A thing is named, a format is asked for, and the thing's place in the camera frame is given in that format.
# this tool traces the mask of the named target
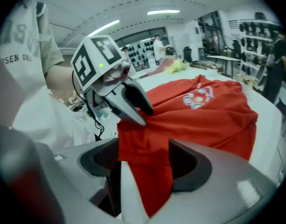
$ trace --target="red t-shirt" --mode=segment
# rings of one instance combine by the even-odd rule
[[[151,217],[172,188],[168,139],[185,140],[231,152],[249,160],[257,113],[234,81],[209,81],[199,75],[160,85],[147,92],[153,115],[147,126],[118,124],[119,160],[127,161]]]

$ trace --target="person in white shirt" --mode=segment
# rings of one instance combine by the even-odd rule
[[[1,88],[14,79],[24,99],[12,108],[16,97],[11,96],[11,90],[14,92],[15,87],[10,94],[0,92],[0,121],[7,120],[2,125],[27,134],[34,142],[47,144],[53,151],[95,141],[93,131],[49,94],[48,88],[74,90],[72,68],[59,66],[63,61],[46,5],[37,0],[18,2],[0,30],[0,70],[6,68],[7,73]],[[76,77],[74,83],[80,89]],[[15,114],[11,121],[6,117],[8,113]]]
[[[124,53],[125,60],[127,60],[128,63],[130,63],[129,76],[133,76],[134,74],[136,74],[136,70],[134,68],[134,65],[132,63],[131,58],[129,57],[129,50],[128,50],[128,48],[127,47],[123,47],[122,48],[122,52]]]
[[[155,40],[153,42],[154,56],[159,65],[166,57],[166,52],[165,52],[166,48],[163,46],[163,43],[161,40],[162,40],[162,37],[159,34],[156,34]]]

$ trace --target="robotic arm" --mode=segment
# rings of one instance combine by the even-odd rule
[[[130,64],[110,36],[85,37],[71,65],[84,93],[93,90],[93,99],[108,105],[122,120],[146,125],[136,108],[152,115],[152,105],[139,83],[128,77]]]

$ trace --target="ceiling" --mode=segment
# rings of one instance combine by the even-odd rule
[[[170,23],[184,23],[210,12],[257,0],[39,0],[49,11],[49,21],[59,47],[77,47],[94,30],[119,19],[101,32],[114,40]],[[178,14],[147,15],[148,11],[177,9]]]

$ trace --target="printed graphic on shirt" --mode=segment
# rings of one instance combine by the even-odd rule
[[[111,43],[109,38],[96,37],[92,38],[91,41],[95,44],[109,65],[113,64],[121,58],[120,54],[115,49],[115,46]]]
[[[206,86],[200,88],[201,83],[197,85],[197,89],[192,90],[183,97],[183,102],[185,105],[189,105],[191,109],[198,109],[214,97],[213,88]]]
[[[81,46],[77,55],[74,57],[72,65],[83,87],[96,74],[84,45]]]
[[[17,43],[22,46],[27,46],[29,54],[11,54],[1,57],[4,64],[17,62],[20,60],[33,61],[32,57],[39,57],[39,41],[33,37],[32,31],[26,24],[15,24],[12,20],[7,19],[0,32],[0,46]]]

